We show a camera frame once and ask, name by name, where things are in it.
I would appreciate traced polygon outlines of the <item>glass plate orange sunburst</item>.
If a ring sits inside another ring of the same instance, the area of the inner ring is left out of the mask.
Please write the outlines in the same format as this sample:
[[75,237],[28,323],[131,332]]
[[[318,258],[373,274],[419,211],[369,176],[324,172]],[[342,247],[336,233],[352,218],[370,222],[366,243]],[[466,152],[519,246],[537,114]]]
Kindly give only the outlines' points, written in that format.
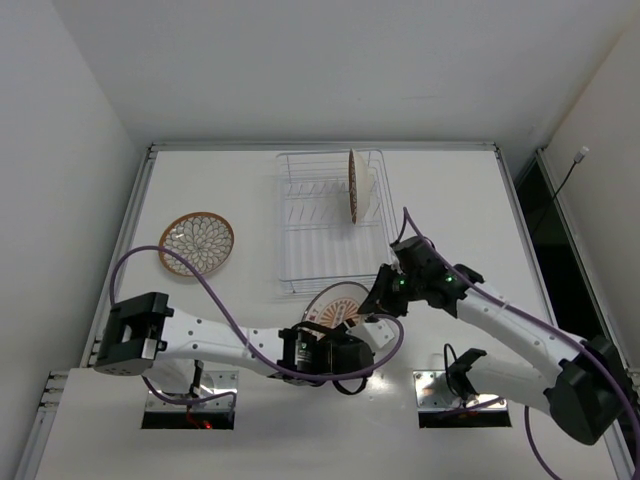
[[327,328],[346,323],[357,325],[362,316],[358,313],[369,290],[360,283],[339,282],[321,291],[306,307],[302,320]]

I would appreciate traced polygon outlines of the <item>floral brown-rim plate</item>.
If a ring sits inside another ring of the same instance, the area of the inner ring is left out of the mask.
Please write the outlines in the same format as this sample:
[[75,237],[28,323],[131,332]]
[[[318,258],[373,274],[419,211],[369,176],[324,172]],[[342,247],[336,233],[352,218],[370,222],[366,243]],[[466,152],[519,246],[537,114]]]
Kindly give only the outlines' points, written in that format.
[[373,177],[368,163],[354,149],[349,152],[348,180],[351,221],[357,225],[364,220],[369,210]]
[[159,246],[206,275],[229,259],[234,241],[234,231],[225,218],[212,212],[193,212],[174,220],[160,237]]

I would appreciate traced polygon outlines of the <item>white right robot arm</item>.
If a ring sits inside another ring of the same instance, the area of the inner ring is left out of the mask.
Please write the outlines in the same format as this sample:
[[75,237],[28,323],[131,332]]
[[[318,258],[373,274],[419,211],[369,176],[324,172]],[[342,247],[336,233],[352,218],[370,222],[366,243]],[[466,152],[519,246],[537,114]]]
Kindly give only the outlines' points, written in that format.
[[380,266],[359,314],[402,317],[410,303],[424,301],[479,328],[520,358],[503,361],[469,349],[448,369],[456,396],[492,393],[532,407],[584,445],[595,444],[633,401],[619,352],[606,337],[585,340],[526,319],[485,287],[481,274],[447,264],[417,236],[394,242],[391,249],[397,262]]

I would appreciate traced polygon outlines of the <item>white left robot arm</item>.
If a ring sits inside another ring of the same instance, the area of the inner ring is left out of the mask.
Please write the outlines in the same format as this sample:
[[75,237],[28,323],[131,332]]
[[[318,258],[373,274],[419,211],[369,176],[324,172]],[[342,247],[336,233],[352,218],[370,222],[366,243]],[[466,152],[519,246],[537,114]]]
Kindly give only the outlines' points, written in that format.
[[382,321],[347,319],[335,328],[301,322],[290,328],[250,329],[203,320],[149,292],[111,307],[97,354],[97,372],[143,376],[168,394],[193,388],[204,363],[247,369],[299,386],[320,386],[335,375],[370,367],[393,337]]

